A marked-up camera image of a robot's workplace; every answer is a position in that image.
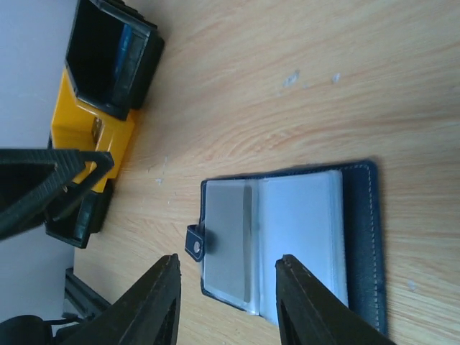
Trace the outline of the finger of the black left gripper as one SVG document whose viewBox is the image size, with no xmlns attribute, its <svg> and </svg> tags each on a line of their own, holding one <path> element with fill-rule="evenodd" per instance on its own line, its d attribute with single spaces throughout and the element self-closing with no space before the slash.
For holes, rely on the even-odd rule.
<svg viewBox="0 0 460 345">
<path fill-rule="evenodd" d="M 67 216 L 114 166 L 110 152 L 1 150 L 1 238 Z"/>
</svg>

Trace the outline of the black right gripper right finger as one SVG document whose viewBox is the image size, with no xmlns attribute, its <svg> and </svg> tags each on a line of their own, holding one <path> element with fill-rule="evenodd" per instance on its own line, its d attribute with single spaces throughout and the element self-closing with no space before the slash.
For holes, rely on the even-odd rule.
<svg viewBox="0 0 460 345">
<path fill-rule="evenodd" d="M 276 305 L 282 344 L 392 344 L 349 310 L 293 255 L 276 261 Z"/>
</svg>

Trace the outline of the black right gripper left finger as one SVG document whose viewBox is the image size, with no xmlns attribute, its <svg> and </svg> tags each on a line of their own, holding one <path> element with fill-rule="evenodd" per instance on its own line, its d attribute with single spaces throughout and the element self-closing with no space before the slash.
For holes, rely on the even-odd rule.
<svg viewBox="0 0 460 345">
<path fill-rule="evenodd" d="M 113 305 L 92 321 L 62 328 L 56 344 L 176 344 L 180 261 L 161 257 Z"/>
</svg>

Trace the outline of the blue leather card holder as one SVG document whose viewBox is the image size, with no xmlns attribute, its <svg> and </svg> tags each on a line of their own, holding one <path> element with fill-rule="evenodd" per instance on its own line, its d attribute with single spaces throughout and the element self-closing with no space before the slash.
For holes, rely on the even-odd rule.
<svg viewBox="0 0 460 345">
<path fill-rule="evenodd" d="M 201 183 L 185 251 L 201 291 L 277 323 L 275 263 L 295 256 L 345 306 L 387 334 L 378 166 L 372 160 L 219 176 Z"/>
</svg>

